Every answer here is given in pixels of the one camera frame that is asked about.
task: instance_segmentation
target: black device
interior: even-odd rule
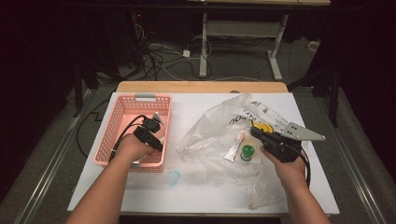
[[[140,142],[149,145],[150,147],[163,151],[163,144],[152,133],[156,133],[161,129],[160,122],[156,119],[144,119],[141,126],[136,127],[134,136]]]
[[[265,133],[256,127],[251,127],[250,133],[260,139],[265,149],[281,162],[295,161],[303,149],[301,141],[281,136],[280,133]]]
[[[140,118],[143,118],[142,124],[134,124]],[[124,131],[120,134],[119,139],[117,140],[116,144],[111,150],[111,154],[108,161],[111,162],[111,160],[113,160],[114,156],[116,155],[122,137],[125,135],[126,131],[134,125],[140,125],[137,126],[136,129],[134,130],[134,136],[136,136],[136,138],[139,139],[140,142],[156,150],[163,151],[163,143],[161,143],[161,141],[158,138],[156,138],[153,134],[161,129],[160,123],[163,124],[157,113],[153,116],[152,119],[149,119],[144,115],[139,115],[136,118],[134,118],[126,126]]]

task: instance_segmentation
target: white table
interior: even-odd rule
[[[205,181],[205,169],[191,166],[177,155],[175,145],[192,125],[210,108],[238,93],[169,93],[173,96],[172,118],[169,127],[164,172],[160,174],[130,173],[121,207],[123,215],[168,216],[263,216],[281,217],[288,213],[286,200],[248,209],[246,186],[233,183],[217,184]],[[289,121],[304,125],[291,93],[252,93],[252,96],[270,106]],[[109,114],[106,113],[103,124]],[[104,131],[102,125],[98,135]],[[72,211],[103,168],[92,158],[100,139],[95,139],[68,210]],[[311,191],[329,215],[339,214],[327,178],[311,143],[307,154],[311,162]],[[180,173],[176,184],[167,182],[173,172]]]

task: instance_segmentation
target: plastic bottle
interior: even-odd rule
[[[254,147],[250,145],[244,145],[241,151],[241,159],[243,161],[250,161],[254,154]]]

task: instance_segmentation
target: clear plastic bag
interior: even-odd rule
[[[183,161],[199,161],[205,167],[207,180],[246,186],[250,209],[277,203],[284,198],[274,165],[260,152],[262,143],[249,133],[251,117],[245,112],[258,115],[258,105],[262,106],[250,94],[224,101],[206,111],[177,145],[177,153]],[[225,160],[224,155],[240,133],[244,134],[244,139],[235,161]],[[251,161],[240,158],[244,145],[255,148]]]

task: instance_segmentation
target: pink plastic basket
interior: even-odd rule
[[[158,112],[163,120],[161,129],[154,135],[158,138],[164,138],[163,151],[154,155],[147,155],[140,161],[134,162],[131,172],[162,172],[164,164],[164,155],[166,151],[166,140],[168,134],[169,121],[171,118],[170,95],[162,94],[133,94],[120,95],[114,105],[109,105],[111,109],[110,118],[106,124],[105,132],[100,141],[99,147],[93,158],[93,162],[106,166],[117,139],[125,127],[139,115],[145,115],[151,118],[155,112]],[[127,133],[132,133],[135,126],[132,126]],[[136,141],[136,147],[139,147],[139,141]]]

